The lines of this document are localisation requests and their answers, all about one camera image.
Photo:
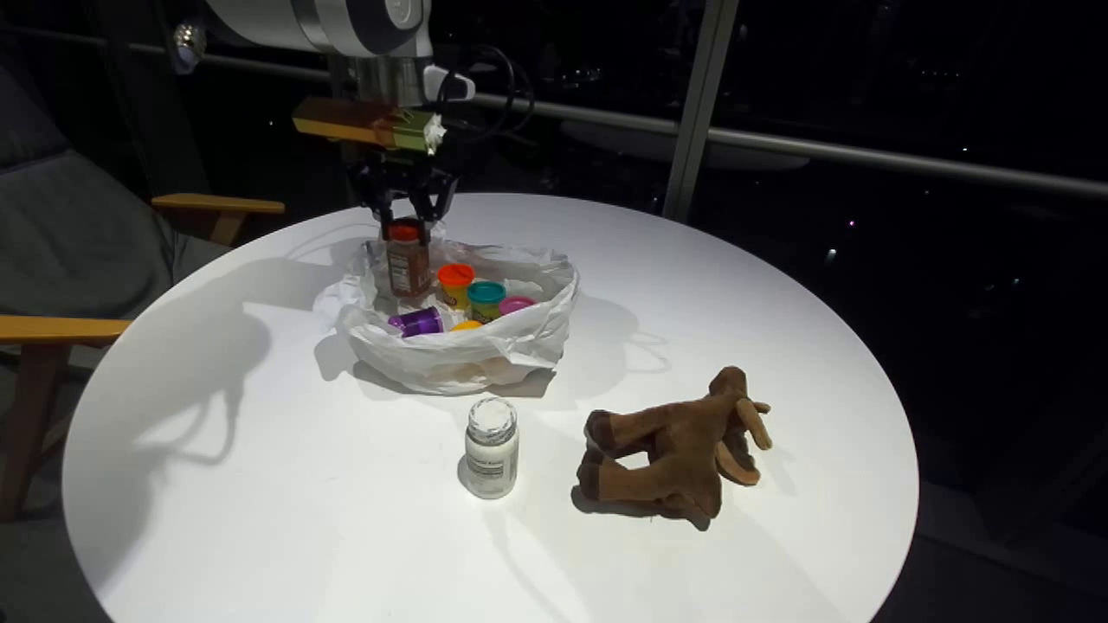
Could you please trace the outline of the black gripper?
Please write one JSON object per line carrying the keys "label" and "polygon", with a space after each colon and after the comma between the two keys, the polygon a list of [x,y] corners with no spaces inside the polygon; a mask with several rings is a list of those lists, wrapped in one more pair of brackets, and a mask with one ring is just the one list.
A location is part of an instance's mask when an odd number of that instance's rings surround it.
{"label": "black gripper", "polygon": [[368,156],[351,180],[354,198],[374,210],[380,230],[391,230],[400,223],[394,206],[409,200],[409,223],[418,235],[448,218],[456,195],[456,178],[438,158]]}

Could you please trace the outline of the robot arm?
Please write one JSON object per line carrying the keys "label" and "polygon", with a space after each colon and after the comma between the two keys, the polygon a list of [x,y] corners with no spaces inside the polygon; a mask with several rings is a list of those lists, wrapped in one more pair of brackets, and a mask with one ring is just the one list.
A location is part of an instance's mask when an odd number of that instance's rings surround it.
{"label": "robot arm", "polygon": [[302,102],[295,127],[368,149],[354,198],[380,227],[394,223],[394,200],[411,206],[424,231],[452,210],[456,180],[435,163],[448,142],[441,107],[470,102],[475,84],[435,62],[435,0],[205,0],[205,9],[241,41],[339,62],[351,94]]}

